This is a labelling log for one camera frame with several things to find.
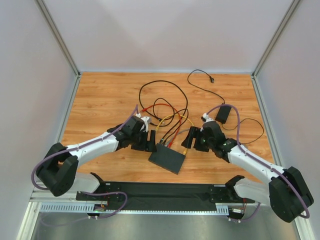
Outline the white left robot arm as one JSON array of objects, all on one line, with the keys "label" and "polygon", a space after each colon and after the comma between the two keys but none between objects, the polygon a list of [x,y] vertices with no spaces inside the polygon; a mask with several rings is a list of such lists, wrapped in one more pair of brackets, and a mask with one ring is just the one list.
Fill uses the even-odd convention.
[{"label": "white left robot arm", "polygon": [[126,122],[108,129],[87,141],[64,146],[60,142],[51,146],[45,158],[34,168],[32,177],[38,178],[55,197],[69,191],[89,195],[101,192],[103,180],[95,173],[79,173],[78,167],[105,154],[131,147],[143,152],[156,152],[155,130],[149,130],[149,116],[132,115]]}]

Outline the black network switch box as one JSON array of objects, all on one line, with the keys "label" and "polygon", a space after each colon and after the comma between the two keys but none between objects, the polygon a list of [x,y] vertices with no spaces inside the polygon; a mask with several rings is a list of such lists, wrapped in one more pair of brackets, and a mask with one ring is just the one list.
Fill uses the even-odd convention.
[{"label": "black network switch box", "polygon": [[152,152],[148,161],[176,175],[179,174],[186,156],[160,143],[156,144],[156,152]]}]

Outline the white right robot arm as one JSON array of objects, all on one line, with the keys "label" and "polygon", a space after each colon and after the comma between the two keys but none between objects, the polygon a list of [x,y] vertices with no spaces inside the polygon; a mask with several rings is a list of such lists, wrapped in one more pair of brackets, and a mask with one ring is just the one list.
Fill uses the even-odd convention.
[{"label": "white right robot arm", "polygon": [[270,163],[249,151],[233,138],[227,138],[214,120],[202,127],[192,126],[181,144],[197,151],[212,151],[217,158],[236,165],[259,179],[251,181],[243,176],[234,177],[230,183],[240,198],[254,200],[271,207],[283,221],[290,223],[297,217],[309,218],[308,208],[314,198],[301,174],[291,166],[288,169]]}]

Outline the black power adapter brick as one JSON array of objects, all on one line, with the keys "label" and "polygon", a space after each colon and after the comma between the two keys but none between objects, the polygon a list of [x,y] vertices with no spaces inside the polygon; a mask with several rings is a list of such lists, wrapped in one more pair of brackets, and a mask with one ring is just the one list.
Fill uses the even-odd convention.
[{"label": "black power adapter brick", "polygon": [[229,117],[232,107],[229,105],[223,105],[219,108],[217,115],[215,117],[215,121],[225,124]]}]

